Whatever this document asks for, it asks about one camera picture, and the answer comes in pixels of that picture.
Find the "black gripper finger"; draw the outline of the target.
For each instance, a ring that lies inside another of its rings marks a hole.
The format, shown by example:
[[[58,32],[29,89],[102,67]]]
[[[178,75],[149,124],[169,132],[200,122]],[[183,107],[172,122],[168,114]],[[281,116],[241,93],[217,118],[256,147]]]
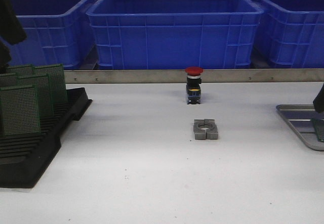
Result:
[[[324,85],[322,86],[321,90],[313,100],[313,106],[317,113],[324,112]]]
[[[5,73],[11,61],[10,50],[3,42],[0,42],[0,68],[1,73]]]
[[[27,38],[10,0],[1,0],[1,37],[9,44],[17,44]]]

